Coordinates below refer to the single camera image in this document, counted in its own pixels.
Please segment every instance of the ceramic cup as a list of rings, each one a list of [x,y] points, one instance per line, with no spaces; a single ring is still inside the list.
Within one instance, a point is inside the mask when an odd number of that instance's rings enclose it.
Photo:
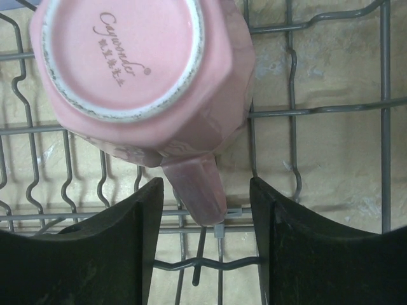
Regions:
[[[255,63],[233,0],[43,0],[30,33],[63,127],[162,166],[198,224],[224,220],[214,153],[245,125]]]

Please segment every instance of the wire rack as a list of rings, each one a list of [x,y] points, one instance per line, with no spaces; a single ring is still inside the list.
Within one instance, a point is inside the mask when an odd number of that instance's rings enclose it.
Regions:
[[[30,10],[34,11],[35,6],[31,5],[27,1],[16,0],[20,4],[26,6]],[[390,0],[374,0],[371,4],[364,8],[353,11],[336,11],[330,13],[322,13],[314,16],[307,22],[295,23],[293,22],[293,0],[286,0],[286,22],[283,24],[268,26],[268,27],[252,27],[249,20],[249,0],[244,0],[244,17],[247,24],[249,25],[251,34],[262,35],[268,33],[284,32],[286,33],[286,51],[291,56],[291,72],[289,74],[288,90],[289,90],[289,107],[286,110],[279,111],[255,111],[253,106],[251,107],[251,112],[249,116],[249,135],[250,135],[250,152],[251,152],[251,169],[253,176],[258,176],[258,168],[256,164],[256,129],[255,121],[257,118],[272,118],[276,116],[285,116],[288,118],[290,123],[290,158],[292,172],[296,179],[296,189],[293,195],[293,199],[299,201],[300,193],[302,190],[301,174],[298,170],[297,162],[297,124],[296,117],[311,115],[311,114],[329,114],[334,112],[355,112],[355,111],[368,111],[372,109],[378,109],[381,111],[381,167],[382,167],[382,232],[390,231],[390,215],[391,215],[391,198],[390,198],[390,108],[397,107],[401,105],[407,105],[407,97],[391,99],[390,96]],[[353,104],[353,105],[334,105],[334,106],[324,106],[309,109],[297,109],[296,107],[296,97],[295,97],[295,76],[297,69],[297,53],[293,48],[293,32],[308,29],[315,26],[319,22],[324,22],[327,20],[341,20],[341,19],[351,19],[366,16],[375,10],[380,10],[380,73],[381,73],[381,100],[374,101],[368,104]],[[0,13],[0,19],[2,22],[7,22],[12,27],[11,29],[15,32],[16,42],[17,42],[17,53],[2,54],[0,55],[0,61],[18,61],[20,64],[20,75],[16,76],[11,87],[14,94],[19,98],[21,103],[23,103],[25,108],[25,116],[27,124],[25,127],[18,128],[2,128],[0,129],[0,189],[3,189],[7,185],[8,177],[6,172],[6,162],[4,158],[3,141],[4,136],[14,136],[26,134],[29,139],[29,146],[31,149],[32,158],[32,171],[34,179],[32,183],[26,189],[27,201],[32,204],[38,211],[36,214],[32,215],[14,215],[13,210],[10,205],[1,201],[0,199],[0,210],[3,209],[3,214],[0,216],[0,222],[7,222],[8,230],[15,232],[15,221],[19,220],[38,220],[41,224],[41,230],[37,234],[41,234],[56,223],[63,221],[64,219],[72,219],[74,222],[78,222],[79,219],[84,219],[91,217],[95,213],[78,213],[77,206],[67,195],[67,188],[72,182],[72,156],[70,153],[70,137],[69,132],[64,130],[59,125],[45,125],[45,126],[34,126],[31,105],[30,102],[24,97],[24,95],[18,89],[18,83],[23,81],[27,77],[26,71],[26,60],[32,60],[34,55],[32,52],[25,52],[23,49],[23,40],[20,32],[20,27],[16,21]],[[43,205],[36,201],[32,197],[32,190],[39,184],[40,174],[37,163],[37,149],[36,149],[36,139],[34,138],[35,133],[47,133],[47,132],[60,132],[64,140],[64,152],[66,159],[66,174],[67,179],[61,186],[61,196],[64,202],[66,202],[71,213],[45,213]],[[104,206],[107,208],[109,202],[103,194],[102,187],[107,179],[107,169],[106,169],[106,155],[100,152],[100,168],[102,175],[100,177],[99,184],[97,186],[97,195]],[[142,178],[142,168],[137,168],[137,177],[135,178],[134,189],[138,190]],[[250,214],[250,208],[234,208],[229,210],[230,215],[234,217],[242,214]],[[178,200],[177,210],[166,210],[163,215],[178,216],[179,227],[176,229],[161,228],[160,233],[162,234],[179,234],[180,236],[180,249],[181,249],[181,260],[177,263],[168,263],[162,261],[156,261],[155,267],[159,269],[164,269],[168,271],[179,271],[179,280],[176,290],[175,304],[180,304],[181,292],[183,288],[184,281],[184,270],[188,267],[194,267],[193,273],[193,285],[198,285],[200,280],[200,270],[202,266],[209,268],[214,268],[219,270],[218,272],[218,290],[217,290],[217,303],[221,305],[223,303],[223,272],[227,270],[241,268],[250,264],[259,264],[257,257],[247,257],[233,262],[223,262],[224,258],[224,246],[223,238],[225,233],[228,232],[253,232],[253,226],[225,226],[224,224],[217,225],[213,228],[192,228],[184,227],[184,217],[188,215],[186,210],[183,210],[182,205]],[[218,254],[219,260],[213,261],[203,257],[205,237],[207,232],[215,232],[218,244]],[[186,259],[185,250],[185,240],[186,235],[190,233],[200,233],[197,256],[192,259]],[[261,291],[261,301],[262,304],[266,304],[264,288],[260,283]]]

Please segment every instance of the upside-down mug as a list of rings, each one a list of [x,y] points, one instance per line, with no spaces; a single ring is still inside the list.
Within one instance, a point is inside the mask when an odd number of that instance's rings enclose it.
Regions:
[[[63,127],[161,166],[198,224],[224,220],[214,153],[245,125],[255,64],[233,0],[43,0],[30,33]]]

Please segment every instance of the gray metal wire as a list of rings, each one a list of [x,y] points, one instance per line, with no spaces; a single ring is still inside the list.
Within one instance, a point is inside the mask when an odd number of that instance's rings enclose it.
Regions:
[[[26,5],[26,7],[31,10],[35,10],[35,7],[30,5],[27,1],[16,0],[19,3]],[[244,17],[250,28],[252,35],[260,35],[267,33],[285,32],[286,33],[286,50],[291,56],[291,70],[289,74],[289,103],[288,108],[285,110],[278,111],[256,111],[253,104],[251,106],[251,111],[249,115],[249,136],[250,136],[250,159],[251,159],[251,169],[253,176],[258,176],[258,168],[256,163],[256,126],[255,120],[260,118],[271,118],[275,116],[287,116],[290,122],[290,158],[291,158],[291,170],[296,178],[296,189],[293,194],[293,199],[296,201],[300,200],[300,194],[302,190],[301,174],[298,169],[297,162],[297,122],[296,116],[311,115],[311,114],[329,114],[337,112],[356,112],[356,111],[372,111],[380,109],[381,111],[381,137],[382,137],[382,231],[387,232],[391,229],[391,179],[390,179],[390,109],[392,107],[398,107],[401,105],[407,105],[407,97],[391,99],[391,82],[390,82],[390,0],[374,0],[371,4],[367,5],[365,8],[352,11],[336,11],[330,13],[323,13],[314,16],[307,22],[295,23],[293,22],[293,0],[286,0],[286,22],[283,24],[271,25],[267,27],[252,27],[249,19],[249,0],[244,0]],[[315,26],[319,22],[327,20],[341,20],[341,19],[351,19],[366,16],[376,9],[380,9],[380,61],[381,61],[381,100],[368,103],[368,104],[352,104],[352,105],[334,105],[334,106],[323,106],[314,107],[306,109],[298,109],[296,107],[296,97],[295,97],[295,76],[296,68],[298,64],[297,53],[293,48],[293,31],[300,31],[309,29]],[[8,229],[11,232],[15,231],[15,221],[20,220],[38,220],[41,230],[39,233],[47,231],[47,233],[56,233],[51,231],[50,228],[56,222],[60,222],[63,219],[73,219],[77,222],[78,219],[84,219],[95,215],[95,213],[78,213],[77,206],[67,195],[67,187],[72,182],[72,156],[70,152],[70,140],[68,131],[64,130],[60,125],[45,125],[45,126],[33,126],[31,107],[29,101],[22,95],[18,90],[18,83],[23,81],[27,77],[25,61],[34,58],[32,52],[23,51],[23,42],[20,33],[20,27],[16,21],[0,13],[0,19],[9,23],[15,32],[17,53],[2,54],[0,55],[0,61],[12,61],[18,60],[20,64],[20,75],[17,76],[11,83],[11,87],[15,95],[20,99],[25,107],[25,115],[27,124],[23,127],[12,127],[12,128],[1,128],[0,129],[0,190],[5,188],[8,183],[8,176],[6,172],[6,163],[4,159],[4,149],[3,149],[3,136],[21,135],[26,134],[29,138],[29,144],[31,149],[31,159],[32,159],[32,172],[33,180],[32,183],[26,190],[27,201],[37,208],[37,214],[31,215],[13,215],[11,207],[0,200],[0,208],[4,210],[4,214],[0,216],[0,222],[5,221],[8,224]],[[39,183],[39,170],[38,164],[36,162],[36,141],[34,138],[35,133],[46,133],[46,132],[60,132],[64,139],[64,154],[66,161],[67,179],[61,187],[61,197],[68,204],[71,209],[71,213],[44,213],[44,209],[40,202],[36,201],[32,197],[32,190]],[[107,169],[106,169],[106,155],[100,152],[100,166],[101,166],[101,176],[97,186],[97,195],[100,201],[107,208],[110,203],[103,194],[103,185],[107,180]],[[140,187],[142,178],[142,168],[137,167],[137,177],[134,183],[134,189],[138,190]],[[230,209],[228,215],[230,217],[236,217],[237,215],[249,214],[251,211],[249,208],[234,208]],[[176,290],[175,304],[180,304],[182,287],[184,281],[184,269],[194,267],[194,284],[199,282],[199,274],[202,266],[218,269],[218,294],[217,303],[222,305],[223,303],[223,271],[240,268],[242,266],[247,266],[249,264],[258,264],[257,257],[246,257],[234,262],[223,262],[224,248],[223,248],[223,237],[218,238],[218,261],[213,261],[205,259],[203,257],[204,253],[204,243],[205,235],[207,233],[213,233],[214,228],[201,229],[199,227],[185,227],[184,217],[188,215],[186,210],[183,210],[181,202],[177,199],[177,209],[176,210],[166,210],[163,212],[163,216],[178,216],[177,228],[161,228],[160,234],[179,234],[180,238],[180,249],[181,249],[181,260],[177,263],[167,263],[156,261],[155,267],[179,271],[178,284]],[[226,226],[224,228],[225,233],[230,232],[253,232],[253,226]],[[200,243],[198,246],[198,255],[192,259],[186,259],[186,234],[196,234],[200,233]],[[31,235],[32,233],[19,233],[22,235]],[[262,304],[265,305],[265,294],[262,283],[261,287],[261,300]]]

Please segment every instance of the beige tile surface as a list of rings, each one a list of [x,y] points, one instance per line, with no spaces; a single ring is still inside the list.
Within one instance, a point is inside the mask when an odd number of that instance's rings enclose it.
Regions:
[[[370,0],[295,1],[294,19],[308,20],[316,13],[351,10],[369,4]],[[252,26],[284,21],[281,0],[252,0]],[[27,34],[32,12],[27,9],[7,11],[7,16],[21,27],[24,48],[30,50]],[[392,1],[392,96],[407,95],[407,3]],[[256,110],[279,109],[287,105],[287,75],[290,58],[285,52],[283,34],[253,37],[257,51]],[[298,52],[296,100],[300,108],[321,105],[356,104],[380,100],[379,12],[351,21],[318,24],[294,33]],[[14,31],[0,20],[0,53],[17,50]],[[56,123],[35,61],[27,60],[27,79],[18,88],[31,105],[35,125]],[[0,62],[0,128],[25,126],[23,103],[11,90],[11,81],[19,75],[18,62]],[[407,110],[392,111],[392,226],[407,224],[407,156],[405,137]],[[283,194],[293,193],[294,179],[289,168],[289,125],[287,118],[256,120],[256,143],[259,175]],[[64,142],[61,132],[36,134],[36,156],[40,181],[32,196],[47,212],[69,212],[60,196],[66,181]],[[101,178],[99,151],[70,135],[74,178],[68,196],[85,212],[103,207],[96,187]],[[3,137],[8,183],[0,190],[0,199],[15,214],[32,214],[36,209],[25,198],[32,183],[32,160],[28,135]],[[251,177],[248,135],[238,140],[219,156],[219,168],[230,205],[248,204]],[[298,118],[298,164],[303,177],[301,202],[322,215],[352,227],[380,230],[380,111],[318,114]],[[136,167],[108,158],[108,178],[103,187],[106,198],[117,202],[133,191]],[[142,183],[161,176],[158,169],[147,169]],[[175,208],[172,190],[166,184],[166,208]],[[177,219],[166,217],[166,224]],[[6,223],[0,222],[1,228]],[[19,230],[38,230],[39,221],[16,223]],[[188,236],[188,255],[194,256],[198,235]],[[252,233],[230,233],[225,238],[225,260],[255,255]],[[157,258],[178,261],[179,236],[163,235]],[[205,256],[217,259],[217,241],[207,238]],[[224,274],[225,304],[260,304],[256,267]],[[173,304],[178,273],[155,270],[150,304]],[[181,304],[215,304],[217,272],[204,268],[199,287],[191,286],[192,270],[186,271]]]

